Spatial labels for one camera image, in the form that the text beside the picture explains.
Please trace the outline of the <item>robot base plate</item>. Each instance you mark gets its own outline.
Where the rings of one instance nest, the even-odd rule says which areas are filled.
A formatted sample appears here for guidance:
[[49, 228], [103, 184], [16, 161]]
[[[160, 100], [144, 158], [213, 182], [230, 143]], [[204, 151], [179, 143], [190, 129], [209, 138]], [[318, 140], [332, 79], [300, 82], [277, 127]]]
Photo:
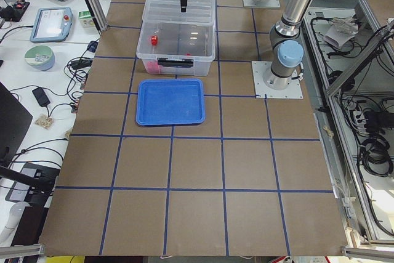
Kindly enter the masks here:
[[296, 70], [288, 78], [279, 78], [271, 72], [271, 62], [252, 61], [255, 96], [261, 99], [303, 99], [299, 76]]

